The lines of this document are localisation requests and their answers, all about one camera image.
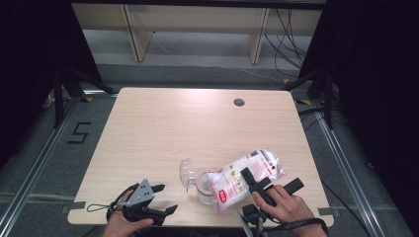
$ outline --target aluminum rail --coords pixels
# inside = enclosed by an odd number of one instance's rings
[[[316,109],[320,109],[320,104],[317,101],[313,101],[313,106]],[[338,166],[341,170],[341,173],[348,185],[348,188],[354,198],[355,204],[357,205],[361,216],[366,223],[366,227],[369,230],[371,236],[385,236],[381,225],[379,224],[376,212],[373,210],[373,207],[370,204],[366,194],[361,188],[360,183],[354,172],[352,171],[351,165],[346,159],[345,153],[343,152],[338,139],[335,136],[335,133],[332,129],[329,129],[329,126],[326,124],[320,113],[316,113],[317,118],[319,119],[321,129],[327,139],[327,142],[332,149],[333,155],[338,163]]]
[[[53,129],[33,167],[31,168],[24,182],[21,184],[19,190],[16,192],[5,213],[2,215],[0,219],[0,236],[6,237],[12,230],[12,227],[18,219],[22,209],[24,208],[31,191],[37,184],[37,181],[40,178],[42,171],[47,161],[49,160],[49,157],[51,156],[57,141],[59,140],[59,137],[66,128],[69,116],[78,105],[79,100],[80,98],[72,98],[69,101],[69,104],[64,113],[66,115],[64,120],[57,128]]]

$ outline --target tripod leg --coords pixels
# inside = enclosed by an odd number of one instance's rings
[[[333,86],[333,79],[330,74],[326,76],[326,92],[324,93],[324,119],[329,125],[330,129],[333,129],[332,126],[332,86]]]
[[[290,85],[284,87],[283,91],[290,91],[290,90],[304,84],[305,82],[312,80],[314,77],[318,76],[319,73],[320,73],[320,70],[315,69],[315,70],[311,71],[310,73],[298,78],[296,81],[292,82]]]
[[[64,105],[62,100],[62,91],[61,91],[61,72],[56,70],[55,80],[53,83],[53,93],[55,97],[55,125],[54,128],[57,128],[64,117]]]
[[[92,84],[93,86],[103,90],[106,93],[116,94],[116,92],[114,92],[114,89],[112,89],[111,87],[108,87],[108,86],[106,86],[106,85],[104,85],[100,82],[97,82],[97,81],[93,80],[92,78],[88,77],[87,75],[85,75],[84,73],[82,73],[82,72],[80,72],[76,69],[73,69],[73,68],[70,68],[70,67],[66,67],[65,69],[67,69],[70,73],[74,74],[75,76],[82,79],[83,81],[86,81],[86,82]]]

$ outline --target wire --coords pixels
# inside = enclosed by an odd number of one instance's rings
[[[289,57],[287,57],[283,52],[281,52],[279,50],[280,46],[278,47],[274,46],[274,44],[271,42],[271,40],[268,38],[267,35],[265,35],[265,38],[268,40],[268,42],[271,44],[271,46],[274,48],[274,50],[276,51],[275,53],[275,58],[277,58],[277,55],[279,54],[283,59],[285,59],[287,62],[289,62],[290,64],[292,64],[294,67],[300,69],[301,66],[299,66],[298,64],[296,64],[295,62],[293,62]]]
[[[322,118],[318,118],[318,119],[316,119],[314,122],[312,122],[309,126],[307,126],[305,129],[304,129],[304,131],[307,131],[309,128],[311,128],[315,123],[317,123],[318,121],[320,121],[320,120],[322,120],[322,119],[324,119],[324,117],[322,117]]]
[[[278,41],[280,42],[280,45],[282,45],[282,46],[284,46],[286,49],[288,49],[289,51],[291,51],[291,52],[295,52],[292,48],[290,48],[290,47],[288,47],[288,46],[286,46],[285,44],[284,44],[284,39],[286,38],[286,35],[283,35],[283,38],[282,39],[280,39],[280,36],[278,36],[277,35],[277,39],[278,39]]]
[[[324,108],[308,109],[308,110],[305,110],[305,111],[298,112],[298,115],[303,116],[303,115],[308,115],[308,114],[311,114],[311,113],[314,113],[314,112],[323,112],[323,110],[324,110]]]
[[[298,76],[294,76],[294,75],[290,75],[290,74],[287,74],[287,73],[285,73],[285,72],[282,72],[282,71],[280,70],[280,68],[278,68],[278,65],[277,65],[277,55],[278,55],[278,52],[276,52],[276,53],[275,53],[275,59],[274,59],[275,68],[277,69],[277,71],[278,71],[279,73],[283,74],[284,76],[298,77]]]
[[[303,121],[306,117],[308,116],[308,114],[305,114],[303,118],[301,118],[299,121]]]
[[[161,47],[161,49],[163,49],[163,51],[165,51],[167,54],[169,54],[169,55],[171,55],[172,53],[169,51],[169,50],[167,50],[166,48],[164,48],[156,39],[154,39],[154,41],[157,43],[157,45],[159,46],[159,47]],[[194,63],[182,63],[182,62],[178,62],[178,61],[172,61],[174,64],[179,64],[179,65],[185,65],[185,66],[198,66],[198,67],[203,67],[203,68],[221,68],[221,69],[226,69],[226,70],[232,70],[232,71],[238,71],[238,72],[244,72],[244,73],[247,73],[247,74],[249,74],[249,75],[252,75],[252,76],[255,76],[255,77],[260,77],[260,78],[265,78],[265,79],[271,79],[271,80],[274,80],[274,81],[276,81],[276,82],[279,82],[279,83],[281,83],[281,84],[283,84],[283,85],[286,85],[284,82],[282,82],[282,81],[280,81],[280,80],[278,80],[278,79],[276,79],[276,78],[273,78],[273,77],[268,77],[268,76],[262,76],[262,75],[258,75],[258,74],[255,74],[255,73],[252,73],[252,72],[249,72],[249,71],[246,71],[246,70],[243,70],[243,69],[238,69],[238,68],[231,68],[231,67],[222,67],[222,66],[202,66],[202,65],[198,65],[198,64],[194,64]]]
[[[306,52],[305,52],[304,50],[302,50],[301,48],[299,48],[298,46],[296,46],[296,44],[295,44],[295,42],[294,42],[294,40],[293,40],[293,26],[292,26],[292,24],[291,24],[292,9],[289,9],[288,13],[289,13],[289,21],[288,21],[288,23],[287,23],[287,26],[285,26],[284,21],[283,21],[283,19],[281,18],[280,12],[279,12],[279,10],[277,9],[277,15],[278,15],[278,18],[280,19],[281,24],[283,25],[283,28],[284,28],[284,32],[285,32],[284,36],[287,36],[287,38],[289,39],[289,41],[292,43],[292,45],[293,45],[293,47],[294,47],[294,50],[292,50],[292,49],[290,49],[290,48],[289,48],[289,50],[291,50],[291,51],[293,51],[293,52],[296,52],[296,53],[299,51],[299,53],[301,53],[303,56],[306,56]],[[291,37],[290,37],[290,35],[289,35],[289,33],[288,33],[288,27],[289,27],[289,26],[290,26],[290,29],[291,29],[291,34],[292,34],[292,36],[291,36]]]
[[[91,206],[99,206],[99,207],[96,209],[90,209]],[[103,204],[90,204],[89,206],[87,206],[86,210],[87,212],[93,212],[93,211],[98,211],[98,210],[106,209],[106,208],[109,208],[109,206],[103,205]]]
[[[92,228],[91,230],[89,230],[86,234],[84,234],[84,235],[83,235],[83,237],[86,237],[86,236],[90,235],[91,233],[93,233],[93,232],[96,230],[96,228],[98,228],[98,226],[93,227],[93,228]]]
[[[354,212],[354,210],[352,210],[323,180],[320,180],[320,181],[321,181],[321,184],[324,187],[326,187],[326,189],[328,191],[330,191],[330,193],[332,193],[332,195],[334,197],[336,197],[345,206],[345,208],[347,208],[348,211],[355,217],[355,219],[358,221],[358,223],[360,223],[361,227],[363,227],[363,229],[366,232],[367,236],[371,237],[371,234],[368,231],[366,225],[363,223],[363,221],[360,219],[360,217],[358,217],[358,215]]]

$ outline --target plastic bag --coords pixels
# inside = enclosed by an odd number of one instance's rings
[[[256,182],[262,181],[265,177],[276,181],[285,173],[280,160],[270,149],[256,150],[224,166],[210,176],[213,201],[218,212],[226,210],[250,195],[249,187],[240,174],[240,171],[246,167]]]

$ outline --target human hand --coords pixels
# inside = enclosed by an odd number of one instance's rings
[[[133,191],[126,192],[121,198],[121,201],[126,201]],[[117,206],[111,217],[108,220],[108,224],[105,226],[105,230],[102,234],[103,237],[128,237],[136,230],[145,228],[153,224],[152,219],[142,219],[136,222],[130,222],[126,220],[123,215],[123,208]]]
[[[256,204],[267,213],[274,216],[281,223],[289,223],[298,220],[314,218],[313,212],[305,204],[305,201],[298,196],[290,196],[282,186],[274,186],[267,190],[268,196],[277,204],[271,206],[262,197],[254,192],[252,194]],[[296,236],[327,236],[318,224],[301,226],[292,230]]]

